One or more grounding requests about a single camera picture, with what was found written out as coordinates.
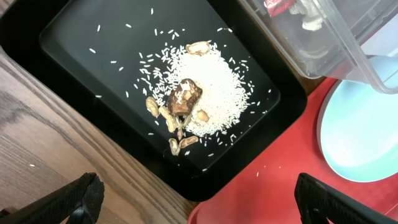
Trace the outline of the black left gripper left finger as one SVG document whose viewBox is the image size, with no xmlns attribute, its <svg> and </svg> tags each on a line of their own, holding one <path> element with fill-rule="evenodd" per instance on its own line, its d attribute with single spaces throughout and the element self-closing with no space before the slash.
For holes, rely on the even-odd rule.
<svg viewBox="0 0 398 224">
<path fill-rule="evenodd" d="M 46 224 L 66 221 L 94 224 L 99 219 L 104 191 L 104 183 L 94 172 L 85 173 L 14 213 L 1 210 L 1 223 Z"/>
</svg>

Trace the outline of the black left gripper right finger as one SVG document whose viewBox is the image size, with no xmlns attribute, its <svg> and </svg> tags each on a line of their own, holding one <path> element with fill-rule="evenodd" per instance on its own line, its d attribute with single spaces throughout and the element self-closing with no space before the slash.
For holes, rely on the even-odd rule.
<svg viewBox="0 0 398 224">
<path fill-rule="evenodd" d="M 307 173 L 298 175 L 294 197 L 302 224 L 397 224 Z"/>
</svg>

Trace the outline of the light blue plate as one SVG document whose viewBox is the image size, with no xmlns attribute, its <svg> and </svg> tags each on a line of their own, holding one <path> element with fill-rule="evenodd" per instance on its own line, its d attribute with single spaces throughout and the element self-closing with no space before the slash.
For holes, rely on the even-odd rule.
<svg viewBox="0 0 398 224">
<path fill-rule="evenodd" d="M 353 182 L 375 182 L 397 173 L 397 95 L 338 80 L 327 93 L 317 140 L 333 172 Z"/>
</svg>

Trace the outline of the red strawberry cake wrapper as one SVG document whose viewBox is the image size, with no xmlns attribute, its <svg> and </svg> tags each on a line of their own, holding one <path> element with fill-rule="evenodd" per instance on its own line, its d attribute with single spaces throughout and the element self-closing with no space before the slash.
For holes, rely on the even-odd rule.
<svg viewBox="0 0 398 224">
<path fill-rule="evenodd" d="M 294 3 L 295 0 L 264 0 L 264 6 L 271 17 L 286 11 Z"/>
</svg>

